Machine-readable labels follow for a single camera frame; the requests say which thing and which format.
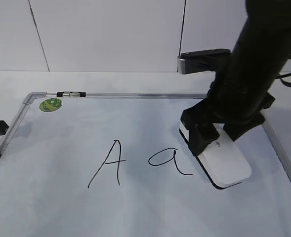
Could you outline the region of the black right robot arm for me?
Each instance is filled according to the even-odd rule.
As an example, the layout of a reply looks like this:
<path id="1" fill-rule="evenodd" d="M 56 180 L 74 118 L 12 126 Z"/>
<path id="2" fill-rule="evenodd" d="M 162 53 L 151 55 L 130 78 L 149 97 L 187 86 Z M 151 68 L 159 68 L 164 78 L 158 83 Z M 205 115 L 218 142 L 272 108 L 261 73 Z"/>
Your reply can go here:
<path id="1" fill-rule="evenodd" d="M 177 58 L 183 75 L 215 72 L 206 98 L 181 115 L 195 156 L 219 138 L 217 123 L 233 141 L 264 123 L 261 111 L 275 100 L 269 88 L 291 59 L 291 0 L 248 0 L 246 11 L 232 50 L 194 51 Z"/>

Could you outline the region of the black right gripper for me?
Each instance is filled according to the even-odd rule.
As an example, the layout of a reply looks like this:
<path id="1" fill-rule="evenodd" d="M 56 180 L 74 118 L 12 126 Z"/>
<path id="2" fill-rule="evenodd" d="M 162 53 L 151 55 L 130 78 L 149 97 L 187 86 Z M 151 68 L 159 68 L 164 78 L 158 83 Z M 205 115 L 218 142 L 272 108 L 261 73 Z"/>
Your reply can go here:
<path id="1" fill-rule="evenodd" d="M 205 99 L 185 109 L 181 122 L 189 130 L 189 149 L 194 156 L 219 138 L 213 123 L 224 123 L 223 130 L 236 141 L 252 129 L 249 123 L 268 109 L 275 97 L 261 84 L 213 81 Z"/>

